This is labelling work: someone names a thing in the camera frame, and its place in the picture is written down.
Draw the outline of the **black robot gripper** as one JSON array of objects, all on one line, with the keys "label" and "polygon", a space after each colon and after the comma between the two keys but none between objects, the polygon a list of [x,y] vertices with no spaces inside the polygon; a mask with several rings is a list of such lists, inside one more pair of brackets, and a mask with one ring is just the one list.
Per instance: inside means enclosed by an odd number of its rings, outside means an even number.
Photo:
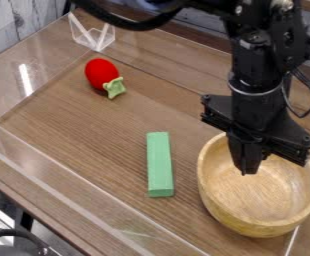
[{"label": "black robot gripper", "polygon": [[225,132],[235,167],[255,174],[260,162],[274,154],[299,166],[310,155],[310,133],[288,114],[290,87],[260,95],[233,91],[229,96],[205,94],[201,121]]}]

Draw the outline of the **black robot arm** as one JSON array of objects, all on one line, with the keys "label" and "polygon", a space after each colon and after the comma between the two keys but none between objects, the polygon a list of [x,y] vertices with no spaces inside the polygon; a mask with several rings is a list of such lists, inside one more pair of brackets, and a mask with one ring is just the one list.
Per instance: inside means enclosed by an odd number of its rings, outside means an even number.
[{"label": "black robot arm", "polygon": [[231,43],[231,94],[201,96],[201,121],[225,132],[233,166],[243,174],[256,173],[270,155],[306,164],[310,134],[294,119],[308,113],[295,111],[288,101],[292,79],[310,91],[310,79],[300,71],[310,59],[300,0],[137,0],[157,13],[143,21],[112,14],[97,0],[71,1],[93,17],[131,31],[159,28],[185,8],[219,16]]}]

